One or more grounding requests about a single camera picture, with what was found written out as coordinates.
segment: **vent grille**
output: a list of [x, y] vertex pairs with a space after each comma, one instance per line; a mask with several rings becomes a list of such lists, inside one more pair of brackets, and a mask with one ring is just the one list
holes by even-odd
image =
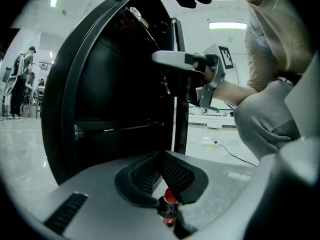
[[44, 223], [52, 231], [61, 235], [84, 205], [88, 196], [81, 193], [73, 193], [54, 214]]

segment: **beige t-shirt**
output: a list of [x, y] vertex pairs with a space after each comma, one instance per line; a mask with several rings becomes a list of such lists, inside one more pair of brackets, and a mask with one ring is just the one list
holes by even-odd
[[288, 0], [249, 4], [249, 13], [244, 41], [250, 70], [247, 85], [260, 92], [279, 72], [302, 75], [315, 51], [304, 23]]

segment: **black cap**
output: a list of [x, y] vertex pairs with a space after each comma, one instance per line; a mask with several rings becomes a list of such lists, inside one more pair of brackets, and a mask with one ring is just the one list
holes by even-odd
[[31, 46], [31, 47], [29, 48], [29, 51], [34, 51], [34, 53], [37, 52], [37, 51], [36, 51], [36, 48], [35, 48], [34, 46]]

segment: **floor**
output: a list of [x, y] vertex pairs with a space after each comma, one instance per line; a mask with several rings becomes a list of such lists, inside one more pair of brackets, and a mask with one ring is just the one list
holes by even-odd
[[[220, 163], [246, 165], [232, 157], [223, 147], [211, 146], [209, 141], [218, 141], [233, 155], [255, 165], [258, 163], [241, 142], [236, 129], [216, 130], [190, 125], [186, 155]], [[58, 187], [48, 165], [40, 119], [0, 118], [0, 154], [4, 185], [15, 201], [28, 211], [33, 210], [37, 200]]]

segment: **standing person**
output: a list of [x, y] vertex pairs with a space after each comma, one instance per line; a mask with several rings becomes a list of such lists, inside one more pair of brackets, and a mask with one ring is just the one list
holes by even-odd
[[14, 68], [14, 71], [18, 71], [18, 77], [16, 83], [13, 87], [11, 94], [11, 103], [10, 103], [10, 115], [8, 119], [23, 119], [24, 116], [21, 115], [20, 106], [23, 102], [24, 91], [26, 87], [26, 82], [28, 80], [28, 75], [32, 72], [32, 63], [34, 61], [34, 54], [36, 53], [36, 48], [31, 46], [29, 50], [23, 54], [19, 55], [14, 63], [14, 67], [19, 66], [20, 56], [23, 56], [24, 62], [21, 72], [18, 71], [17, 68]]
[[213, 98], [237, 106], [234, 120], [240, 138], [260, 160], [300, 137], [284, 99], [307, 70], [315, 49], [304, 23], [286, 0], [245, 1], [249, 81], [247, 86], [223, 81]]

